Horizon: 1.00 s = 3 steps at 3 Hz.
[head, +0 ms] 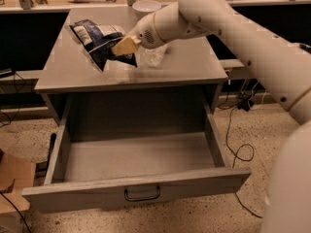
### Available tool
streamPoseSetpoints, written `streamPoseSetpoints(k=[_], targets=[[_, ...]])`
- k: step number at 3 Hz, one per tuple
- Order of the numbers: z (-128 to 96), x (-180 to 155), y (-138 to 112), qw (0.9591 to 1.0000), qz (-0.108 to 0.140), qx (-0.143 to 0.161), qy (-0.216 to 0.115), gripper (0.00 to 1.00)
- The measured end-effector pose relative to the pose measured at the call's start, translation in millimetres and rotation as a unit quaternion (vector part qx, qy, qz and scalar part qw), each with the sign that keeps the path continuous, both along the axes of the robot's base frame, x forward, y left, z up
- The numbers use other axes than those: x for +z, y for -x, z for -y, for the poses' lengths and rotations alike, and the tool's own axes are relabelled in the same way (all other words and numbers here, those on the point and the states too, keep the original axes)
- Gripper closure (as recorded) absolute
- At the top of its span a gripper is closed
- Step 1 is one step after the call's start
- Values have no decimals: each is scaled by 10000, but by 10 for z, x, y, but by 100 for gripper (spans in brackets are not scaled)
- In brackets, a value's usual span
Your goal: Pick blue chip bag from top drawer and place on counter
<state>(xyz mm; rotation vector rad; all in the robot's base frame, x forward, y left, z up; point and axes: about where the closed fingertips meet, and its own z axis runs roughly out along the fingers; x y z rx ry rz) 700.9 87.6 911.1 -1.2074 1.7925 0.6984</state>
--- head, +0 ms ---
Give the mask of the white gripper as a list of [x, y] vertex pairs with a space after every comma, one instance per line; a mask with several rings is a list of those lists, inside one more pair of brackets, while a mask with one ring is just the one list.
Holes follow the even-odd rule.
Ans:
[[155, 27], [155, 14], [142, 17], [128, 35], [111, 48], [115, 56], [135, 53], [139, 47], [155, 49], [162, 45]]

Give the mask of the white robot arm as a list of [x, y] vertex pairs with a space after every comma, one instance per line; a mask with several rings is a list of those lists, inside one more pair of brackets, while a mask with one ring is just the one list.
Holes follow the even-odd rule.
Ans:
[[299, 123], [275, 160], [260, 233], [311, 233], [311, 54], [240, 15], [226, 0], [178, 0], [140, 19], [115, 55], [215, 34]]

